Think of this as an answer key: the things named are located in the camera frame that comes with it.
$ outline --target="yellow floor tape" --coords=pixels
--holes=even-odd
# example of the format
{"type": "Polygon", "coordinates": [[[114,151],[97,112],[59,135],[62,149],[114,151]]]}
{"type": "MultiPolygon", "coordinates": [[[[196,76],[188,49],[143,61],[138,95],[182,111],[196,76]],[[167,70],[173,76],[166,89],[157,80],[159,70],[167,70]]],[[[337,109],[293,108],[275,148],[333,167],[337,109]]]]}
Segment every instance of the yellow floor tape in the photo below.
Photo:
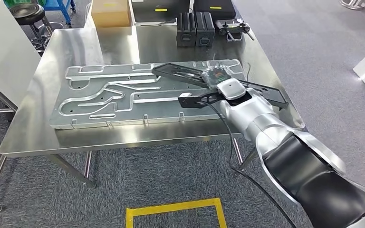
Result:
{"type": "Polygon", "coordinates": [[[184,203],[174,203],[174,204],[166,204],[161,206],[152,206],[146,208],[136,208],[130,209],[126,208],[126,228],[133,228],[134,227],[134,216],[140,215],[152,215],[152,214],[159,214],[165,212],[172,212],[178,210],[187,210],[187,209],[194,209],[194,208],[204,208],[215,206],[216,214],[218,216],[219,226],[220,228],[227,228],[226,220],[223,214],[223,208],[221,207],[220,198],[213,198],[213,199],[203,199],[203,200],[196,200],[184,203]]]}

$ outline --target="metal plate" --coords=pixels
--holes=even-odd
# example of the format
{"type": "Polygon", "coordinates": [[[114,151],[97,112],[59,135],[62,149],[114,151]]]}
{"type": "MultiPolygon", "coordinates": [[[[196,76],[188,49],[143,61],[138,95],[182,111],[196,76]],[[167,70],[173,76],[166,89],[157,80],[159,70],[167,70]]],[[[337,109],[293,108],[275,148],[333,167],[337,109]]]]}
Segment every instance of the metal plate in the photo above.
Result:
{"type": "MultiPolygon", "coordinates": [[[[201,95],[209,90],[161,76],[156,78],[152,68],[161,64],[69,67],[49,124],[56,129],[73,129],[218,118],[210,108],[181,108],[181,93],[201,95]]],[[[238,60],[175,64],[200,70],[225,65],[232,77],[244,79],[238,60]]]]}

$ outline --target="black box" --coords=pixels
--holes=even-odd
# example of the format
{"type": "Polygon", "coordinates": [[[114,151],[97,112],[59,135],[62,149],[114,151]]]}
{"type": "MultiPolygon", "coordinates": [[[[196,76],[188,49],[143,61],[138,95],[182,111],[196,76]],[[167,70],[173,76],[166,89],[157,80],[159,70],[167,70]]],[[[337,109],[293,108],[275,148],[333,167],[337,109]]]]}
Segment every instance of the black box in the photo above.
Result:
{"type": "Polygon", "coordinates": [[[177,46],[194,47],[196,41],[195,19],[192,13],[181,13],[177,18],[177,46]]]}
{"type": "Polygon", "coordinates": [[[142,0],[131,4],[136,22],[175,21],[190,8],[190,0],[142,0]]]}
{"type": "Polygon", "coordinates": [[[195,0],[195,12],[210,12],[214,20],[236,18],[236,10],[231,0],[195,0]]]}
{"type": "Polygon", "coordinates": [[[212,46],[215,38],[215,27],[213,26],[212,16],[209,12],[195,13],[196,25],[196,46],[212,46]]]}

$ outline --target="cardboard box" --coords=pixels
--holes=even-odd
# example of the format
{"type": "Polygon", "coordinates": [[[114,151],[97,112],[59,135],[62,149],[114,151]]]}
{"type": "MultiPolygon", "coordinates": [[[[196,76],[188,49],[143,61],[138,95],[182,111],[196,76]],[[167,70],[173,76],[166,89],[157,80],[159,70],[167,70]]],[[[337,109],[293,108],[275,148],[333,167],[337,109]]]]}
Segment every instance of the cardboard box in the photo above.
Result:
{"type": "Polygon", "coordinates": [[[128,0],[93,0],[92,18],[96,28],[129,27],[131,16],[128,0]]]}

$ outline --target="robotic arm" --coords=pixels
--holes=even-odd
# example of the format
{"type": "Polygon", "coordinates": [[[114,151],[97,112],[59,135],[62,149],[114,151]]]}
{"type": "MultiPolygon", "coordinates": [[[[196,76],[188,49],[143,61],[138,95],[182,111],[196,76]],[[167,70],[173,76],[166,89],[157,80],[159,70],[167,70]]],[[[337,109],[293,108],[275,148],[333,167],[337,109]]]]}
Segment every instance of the robotic arm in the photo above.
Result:
{"type": "Polygon", "coordinates": [[[365,187],[343,176],[345,164],[338,156],[311,134],[280,121],[266,99],[237,79],[217,88],[225,98],[221,112],[255,143],[266,179],[302,206],[315,228],[365,228],[365,187]]]}

